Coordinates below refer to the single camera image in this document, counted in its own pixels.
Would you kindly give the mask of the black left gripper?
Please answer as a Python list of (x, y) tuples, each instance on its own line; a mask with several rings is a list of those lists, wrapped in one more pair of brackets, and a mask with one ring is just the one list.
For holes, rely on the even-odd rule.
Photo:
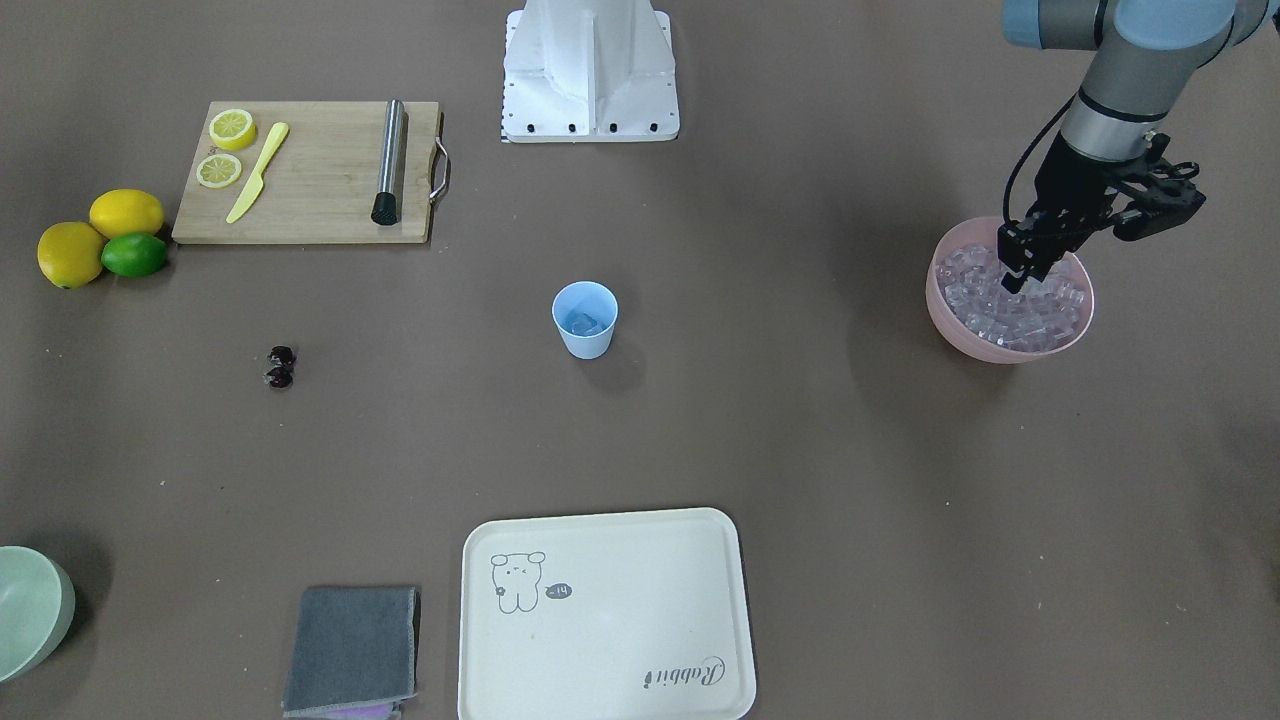
[(1061, 135), (1053, 137), (1034, 178), (1036, 201), (1028, 210), (1028, 229), (1005, 222), (997, 231), (1000, 281), (1009, 293), (1048, 278), (1071, 251), (1069, 236), (1106, 229), (1115, 195), (1112, 173), (1123, 161), (1107, 161), (1079, 152)]

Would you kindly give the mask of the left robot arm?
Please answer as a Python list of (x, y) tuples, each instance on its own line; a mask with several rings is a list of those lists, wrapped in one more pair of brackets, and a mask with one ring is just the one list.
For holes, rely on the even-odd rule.
[(1179, 227), (1204, 204), (1198, 165), (1165, 158), (1160, 129), (1190, 77), (1265, 26), (1275, 1), (1006, 1), (1005, 38), (1091, 51), (1078, 91), (1041, 133), (1052, 142), (1021, 219), (998, 228), (1002, 287), (1043, 281), (1093, 234), (1132, 242)]

